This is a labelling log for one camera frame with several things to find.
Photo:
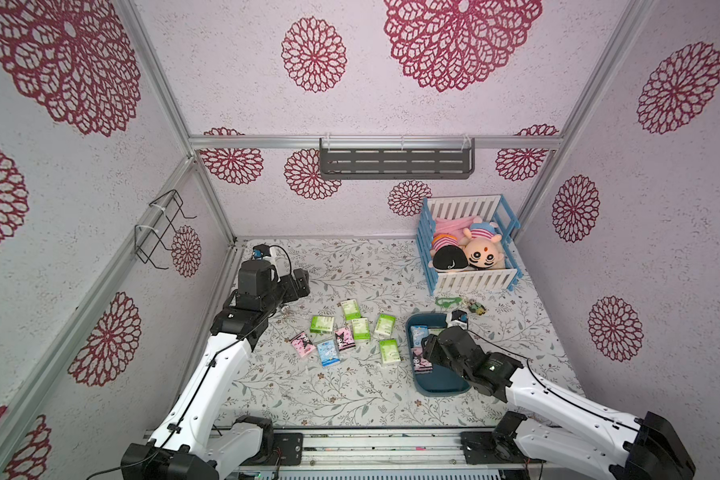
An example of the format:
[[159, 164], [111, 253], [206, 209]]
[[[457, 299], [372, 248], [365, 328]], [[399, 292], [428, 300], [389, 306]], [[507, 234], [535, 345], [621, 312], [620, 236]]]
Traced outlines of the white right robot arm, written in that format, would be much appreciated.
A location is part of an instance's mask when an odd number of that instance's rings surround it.
[[503, 459], [523, 456], [591, 479], [691, 479], [696, 466], [671, 422], [605, 407], [535, 373], [529, 361], [484, 351], [472, 334], [449, 327], [423, 342], [423, 357], [508, 405], [487, 446]]

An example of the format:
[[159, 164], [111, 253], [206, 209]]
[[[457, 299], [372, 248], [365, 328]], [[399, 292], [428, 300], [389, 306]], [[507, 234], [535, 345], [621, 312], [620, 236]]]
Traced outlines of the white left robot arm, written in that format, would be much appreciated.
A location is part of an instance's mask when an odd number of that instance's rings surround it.
[[125, 479], [225, 479], [239, 467], [277, 464], [270, 420], [244, 415], [215, 436], [232, 381], [245, 375], [269, 320], [310, 293], [306, 270], [280, 273], [273, 257], [241, 263], [237, 287], [215, 315], [205, 351], [176, 403], [148, 441], [128, 446], [118, 468]]

